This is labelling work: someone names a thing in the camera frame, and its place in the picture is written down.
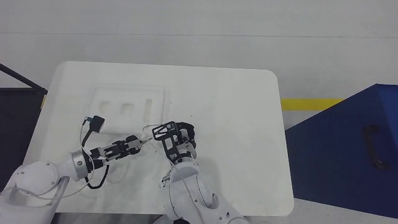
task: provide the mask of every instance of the black wire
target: black wire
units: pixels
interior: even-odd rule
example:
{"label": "black wire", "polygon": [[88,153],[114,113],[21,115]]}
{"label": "black wire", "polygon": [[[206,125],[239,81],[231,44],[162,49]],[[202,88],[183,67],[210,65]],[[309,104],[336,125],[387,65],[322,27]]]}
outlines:
{"label": "black wire", "polygon": [[90,189],[99,189],[99,188],[101,188],[102,185],[103,185],[104,182],[105,182],[106,176],[108,175],[108,171],[109,171],[109,164],[106,165],[106,169],[105,169],[104,176],[102,177],[101,182],[100,182],[97,186],[92,186],[92,185],[88,182],[88,177],[85,177],[87,186],[88,186]]}
{"label": "black wire", "polygon": [[[85,137],[83,138],[83,140],[82,140],[82,142],[81,142],[81,146],[82,146],[82,147],[84,147],[84,146],[86,145],[86,142],[87,142],[87,140],[88,140],[88,137],[92,134],[92,132],[93,132],[93,130],[91,130],[91,129],[88,130],[88,132],[86,133]],[[102,177],[101,182],[100,182],[97,186],[92,186],[92,185],[89,183],[88,177],[85,177],[87,186],[88,186],[90,189],[99,189],[99,188],[101,188],[102,185],[103,185],[104,182],[105,182],[106,176],[108,175],[108,171],[109,171],[109,164],[106,165],[106,169],[105,169],[104,176]]]}

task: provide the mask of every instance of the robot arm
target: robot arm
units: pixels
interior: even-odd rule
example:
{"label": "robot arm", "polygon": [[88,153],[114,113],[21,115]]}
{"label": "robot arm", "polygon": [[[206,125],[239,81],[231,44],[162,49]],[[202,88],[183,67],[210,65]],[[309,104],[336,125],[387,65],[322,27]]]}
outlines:
{"label": "robot arm", "polygon": [[[67,197],[64,193],[70,178],[75,181],[87,179],[90,172],[107,166],[110,161],[137,154],[142,145],[143,141],[136,136],[129,136],[109,146],[92,149],[90,156],[85,151],[78,150],[71,152],[63,162],[58,164],[39,161],[20,166],[1,192],[0,224],[50,223],[60,200]],[[17,191],[20,191],[43,198],[41,195],[53,189],[57,189],[53,198],[49,199],[48,204],[40,207],[26,206],[17,194]]]}
{"label": "robot arm", "polygon": [[[194,224],[250,223],[221,195],[206,185],[196,158],[193,126],[169,122],[152,130],[154,139],[162,141],[171,171],[164,183],[164,207],[172,221],[184,219]],[[160,218],[156,224],[171,223]]]}
{"label": "robot arm", "polygon": [[[98,126],[92,129],[99,132]],[[170,172],[162,179],[164,207],[168,218],[158,219],[157,224],[172,223],[177,219],[184,219],[191,224],[249,223],[222,196],[212,192],[203,180],[195,161],[195,132],[191,124],[169,122],[154,128],[152,134],[155,140],[162,141],[167,159],[172,165]],[[0,224],[50,223],[60,200],[66,197],[63,195],[69,178],[75,181],[85,178],[88,182],[87,175],[90,172],[108,166],[114,159],[137,154],[145,142],[136,136],[129,136],[109,146],[92,149],[90,156],[84,150],[79,150],[70,153],[67,159],[58,164],[40,161],[20,166],[0,194]],[[40,196],[53,189],[57,189],[54,197],[41,207],[25,206],[16,197],[18,190]]]}

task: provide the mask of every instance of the blue container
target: blue container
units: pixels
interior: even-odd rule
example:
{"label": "blue container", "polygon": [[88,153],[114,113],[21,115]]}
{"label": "blue container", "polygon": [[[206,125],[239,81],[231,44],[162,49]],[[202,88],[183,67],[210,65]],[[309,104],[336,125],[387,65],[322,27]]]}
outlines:
{"label": "blue container", "polygon": [[286,130],[294,197],[398,218],[398,86],[373,85]]}

